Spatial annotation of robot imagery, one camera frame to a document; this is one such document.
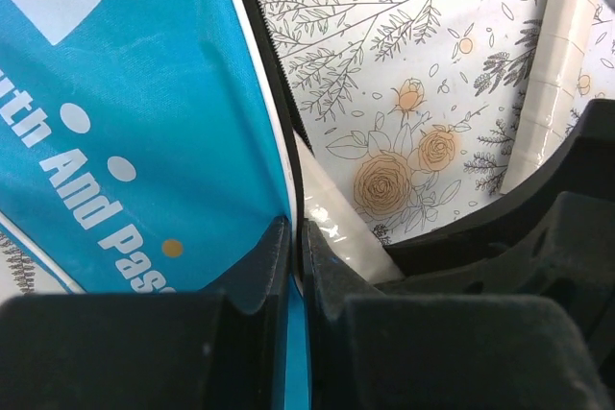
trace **black plastic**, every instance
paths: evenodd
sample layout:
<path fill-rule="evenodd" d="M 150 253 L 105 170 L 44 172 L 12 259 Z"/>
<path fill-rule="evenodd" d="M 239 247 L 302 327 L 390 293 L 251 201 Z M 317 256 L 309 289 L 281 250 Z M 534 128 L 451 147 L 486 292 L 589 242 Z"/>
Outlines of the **black plastic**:
<path fill-rule="evenodd" d="M 575 320 L 600 366 L 615 347 L 615 203 L 568 192 L 493 258 L 380 285 L 387 294 L 540 294 Z"/>
<path fill-rule="evenodd" d="M 26 296 L 0 310 L 0 408 L 283 409 L 290 229 L 200 293 Z"/>
<path fill-rule="evenodd" d="M 531 296 L 384 296 L 304 226 L 312 409 L 611 409 L 578 328 Z"/>

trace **fabric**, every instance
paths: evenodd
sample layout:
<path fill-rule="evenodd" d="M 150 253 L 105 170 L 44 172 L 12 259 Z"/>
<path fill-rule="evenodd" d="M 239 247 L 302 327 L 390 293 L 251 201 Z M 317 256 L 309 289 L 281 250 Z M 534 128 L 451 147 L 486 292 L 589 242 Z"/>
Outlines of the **fabric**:
<path fill-rule="evenodd" d="M 79 287 L 202 288 L 288 216 L 232 0 L 0 0 L 0 12 L 2 224 Z"/>

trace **floral wrapping paper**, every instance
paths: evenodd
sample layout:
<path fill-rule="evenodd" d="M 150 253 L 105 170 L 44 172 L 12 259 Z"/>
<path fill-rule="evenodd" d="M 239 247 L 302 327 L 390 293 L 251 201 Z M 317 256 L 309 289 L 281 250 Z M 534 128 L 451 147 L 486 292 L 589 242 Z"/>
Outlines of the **floral wrapping paper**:
<path fill-rule="evenodd" d="M 498 199 L 546 0 L 260 0 L 314 153 L 384 244 Z M 610 96 L 594 26 L 570 129 Z M 62 288 L 0 237 L 0 299 Z"/>

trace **leaf illustration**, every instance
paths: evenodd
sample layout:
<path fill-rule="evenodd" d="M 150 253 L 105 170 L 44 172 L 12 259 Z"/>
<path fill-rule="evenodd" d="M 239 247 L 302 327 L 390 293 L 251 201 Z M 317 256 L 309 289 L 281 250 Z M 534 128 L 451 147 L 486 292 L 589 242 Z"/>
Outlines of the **leaf illustration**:
<path fill-rule="evenodd" d="M 468 124 L 467 122 L 461 122 L 455 125 L 455 131 L 457 133 L 468 132 L 469 130 L 472 130 L 472 127 L 470 127 L 470 124 Z"/>
<path fill-rule="evenodd" d="M 391 150 L 391 141 L 385 133 L 372 131 L 368 133 L 367 149 L 371 157 L 376 157 L 381 151 Z"/>
<path fill-rule="evenodd" d="M 410 203 L 412 206 L 419 205 L 419 195 L 416 193 L 416 189 L 414 188 L 410 191 Z"/>
<path fill-rule="evenodd" d="M 433 206 L 435 205 L 435 192 L 431 192 L 429 197 L 423 199 L 423 205 Z"/>
<path fill-rule="evenodd" d="M 400 156 L 407 157 L 412 152 L 412 129 L 409 124 L 404 124 L 395 137 L 393 152 Z"/>
<path fill-rule="evenodd" d="M 352 131 L 351 135 L 353 136 L 353 139 L 357 142 L 359 146 L 367 146 L 367 138 L 365 137 L 363 132 Z"/>
<path fill-rule="evenodd" d="M 447 204 L 452 199 L 455 198 L 457 192 L 459 192 L 459 188 L 461 187 L 461 180 L 457 180 L 453 182 L 449 187 L 447 187 L 442 195 L 440 196 L 440 205 Z"/>
<path fill-rule="evenodd" d="M 438 179 L 440 178 L 440 172 L 433 172 L 431 174 L 431 178 L 430 180 L 427 182 L 427 187 L 426 187 L 426 191 L 429 191 L 430 189 L 432 189 L 435 184 L 438 182 Z M 435 193 L 431 193 L 433 196 L 433 203 L 435 204 Z"/>
<path fill-rule="evenodd" d="M 396 213 L 395 215 L 391 216 L 388 221 L 384 224 L 384 226 L 388 229 L 393 229 L 395 227 L 397 227 L 397 225 L 399 225 L 400 223 L 403 222 L 403 214 L 402 213 Z"/>
<path fill-rule="evenodd" d="M 383 125 L 384 125 L 384 114 L 382 112 L 377 112 L 376 120 L 374 121 L 374 127 L 376 127 L 376 130 L 381 130 Z"/>
<path fill-rule="evenodd" d="M 405 223 L 410 218 L 410 214 L 411 213 L 412 213 L 412 208 L 411 207 L 405 209 L 402 212 L 402 224 Z"/>
<path fill-rule="evenodd" d="M 515 19 L 515 15 L 512 14 L 512 11 L 510 10 L 510 8 L 508 7 L 507 4 L 505 4 L 504 2 L 502 3 L 502 12 L 506 15 L 506 17 L 510 20 L 510 21 L 514 21 Z"/>
<path fill-rule="evenodd" d="M 596 40 L 596 45 L 602 42 L 605 37 L 606 37 L 606 33 L 600 34 L 600 37 L 598 37 L 598 39 Z"/>
<path fill-rule="evenodd" d="M 615 67 L 613 66 L 613 63 L 606 58 L 600 58 L 600 61 L 604 65 L 604 67 L 608 67 L 609 69 L 613 69 Z"/>
<path fill-rule="evenodd" d="M 367 146 L 361 146 L 352 135 L 342 136 L 327 146 L 327 150 L 336 157 L 355 160 L 365 157 Z"/>
<path fill-rule="evenodd" d="M 438 210 L 435 208 L 428 208 L 425 216 L 427 217 L 427 221 L 431 221 L 433 223 L 438 218 Z"/>
<path fill-rule="evenodd" d="M 408 221 L 406 225 L 406 232 L 410 232 L 411 230 L 419 226 L 419 224 L 423 221 L 423 217 L 423 208 L 417 208 L 416 210 L 414 210 L 410 215 L 410 221 Z"/>

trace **white dot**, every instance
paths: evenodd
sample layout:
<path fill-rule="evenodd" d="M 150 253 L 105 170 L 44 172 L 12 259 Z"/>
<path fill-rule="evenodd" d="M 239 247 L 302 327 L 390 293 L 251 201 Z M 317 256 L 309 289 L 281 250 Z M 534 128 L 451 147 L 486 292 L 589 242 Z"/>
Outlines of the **white dot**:
<path fill-rule="evenodd" d="M 87 113 L 72 103 L 61 105 L 60 119 L 69 130 L 75 133 L 84 134 L 89 132 L 91 128 Z"/>
<path fill-rule="evenodd" d="M 128 182 L 136 178 L 135 167 L 124 157 L 109 157 L 107 168 L 118 181 Z"/>

